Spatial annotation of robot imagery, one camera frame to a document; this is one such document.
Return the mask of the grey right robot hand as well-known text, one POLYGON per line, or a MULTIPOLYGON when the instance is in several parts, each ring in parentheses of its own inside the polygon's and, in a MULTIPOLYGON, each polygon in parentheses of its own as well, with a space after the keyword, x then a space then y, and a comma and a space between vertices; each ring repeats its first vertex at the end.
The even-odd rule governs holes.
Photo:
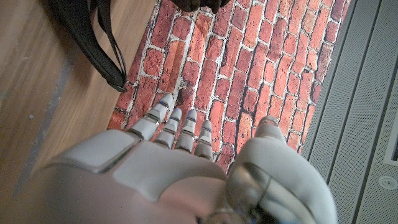
POLYGON ((211 123, 160 101, 127 131, 58 154, 1 213, 2 223, 336 223, 319 172, 263 117, 229 171, 212 158, 211 123))

